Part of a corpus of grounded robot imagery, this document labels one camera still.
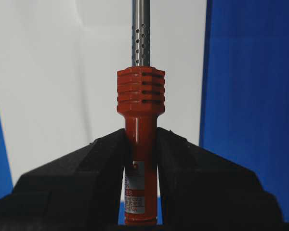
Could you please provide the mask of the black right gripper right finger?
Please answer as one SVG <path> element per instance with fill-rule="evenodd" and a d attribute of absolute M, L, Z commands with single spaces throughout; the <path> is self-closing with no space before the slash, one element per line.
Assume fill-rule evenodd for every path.
<path fill-rule="evenodd" d="M 163 128 L 157 129 L 163 223 L 174 231 L 278 231 L 276 198 L 256 174 Z"/>

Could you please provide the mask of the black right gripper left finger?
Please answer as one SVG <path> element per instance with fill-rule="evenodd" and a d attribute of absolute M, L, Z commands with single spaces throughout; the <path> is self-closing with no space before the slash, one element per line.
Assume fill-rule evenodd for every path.
<path fill-rule="evenodd" d="M 0 199 L 0 231 L 99 231 L 117 225 L 128 152 L 120 129 L 23 174 Z"/>

